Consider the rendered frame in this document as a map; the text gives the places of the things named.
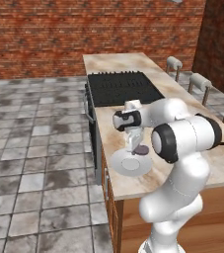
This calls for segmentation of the purple eggplant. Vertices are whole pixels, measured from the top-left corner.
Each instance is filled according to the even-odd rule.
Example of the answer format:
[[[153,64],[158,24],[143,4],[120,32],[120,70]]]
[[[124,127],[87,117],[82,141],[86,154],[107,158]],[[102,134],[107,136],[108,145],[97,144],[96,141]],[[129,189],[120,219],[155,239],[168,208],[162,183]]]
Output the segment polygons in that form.
[[[133,151],[132,154],[135,155],[147,155],[149,153],[149,147],[147,145],[138,145]]]

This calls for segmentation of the black hob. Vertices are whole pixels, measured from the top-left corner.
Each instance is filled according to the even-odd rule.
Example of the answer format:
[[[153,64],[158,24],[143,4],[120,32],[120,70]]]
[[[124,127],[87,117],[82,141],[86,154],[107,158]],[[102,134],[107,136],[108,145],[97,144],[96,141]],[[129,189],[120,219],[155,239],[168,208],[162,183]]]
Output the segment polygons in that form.
[[[150,104],[164,98],[147,76],[140,71],[99,72],[89,74],[85,85],[87,100],[93,107],[123,106],[139,100]]]

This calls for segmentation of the dark grey oven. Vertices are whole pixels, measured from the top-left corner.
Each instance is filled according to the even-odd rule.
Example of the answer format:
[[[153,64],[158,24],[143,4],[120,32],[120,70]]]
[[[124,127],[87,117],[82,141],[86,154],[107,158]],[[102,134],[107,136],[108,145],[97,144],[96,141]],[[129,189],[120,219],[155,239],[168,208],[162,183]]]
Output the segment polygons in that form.
[[[91,99],[92,107],[93,107],[93,117],[95,121],[91,124],[89,122],[89,132],[90,132],[90,140],[92,145],[92,155],[93,155],[93,161],[94,161],[94,168],[95,168],[95,178],[96,178],[96,184],[101,185],[102,184],[102,151],[101,151],[101,138],[100,138],[100,132],[98,128],[96,113],[95,113],[95,107],[94,102],[90,90],[89,83],[85,84],[85,93],[88,97]]]

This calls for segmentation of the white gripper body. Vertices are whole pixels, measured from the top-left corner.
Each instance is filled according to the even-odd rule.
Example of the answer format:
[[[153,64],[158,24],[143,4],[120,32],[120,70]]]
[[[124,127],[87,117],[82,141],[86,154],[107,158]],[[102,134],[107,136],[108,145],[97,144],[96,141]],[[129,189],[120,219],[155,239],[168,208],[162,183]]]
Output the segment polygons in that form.
[[[143,128],[142,127],[128,127],[126,129],[126,149],[129,152],[133,152],[136,147],[143,140]]]

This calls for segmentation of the white round plate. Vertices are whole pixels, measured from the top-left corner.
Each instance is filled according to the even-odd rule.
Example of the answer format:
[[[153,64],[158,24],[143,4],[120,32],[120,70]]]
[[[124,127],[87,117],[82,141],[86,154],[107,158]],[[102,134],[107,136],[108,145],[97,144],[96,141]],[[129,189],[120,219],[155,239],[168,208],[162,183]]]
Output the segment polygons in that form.
[[[111,157],[111,167],[117,173],[128,177],[147,174],[152,168],[152,159],[147,155],[133,155],[125,148],[117,150]]]

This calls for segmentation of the wooden island cabinet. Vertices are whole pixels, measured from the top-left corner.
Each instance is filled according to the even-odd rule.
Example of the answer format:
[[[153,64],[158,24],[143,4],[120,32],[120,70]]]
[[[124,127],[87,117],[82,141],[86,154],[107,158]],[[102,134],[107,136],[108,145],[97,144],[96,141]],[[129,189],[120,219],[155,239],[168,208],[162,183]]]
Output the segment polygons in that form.
[[[117,174],[110,166],[112,154],[102,151],[103,191],[104,169],[109,172],[109,197],[106,201],[114,253],[137,253],[148,237],[151,225],[144,222],[138,211],[141,197],[154,191],[166,180],[171,166],[152,154],[152,170],[140,177]],[[201,193],[203,210],[180,230],[178,241],[186,253],[224,253],[224,146],[204,154],[211,176]]]

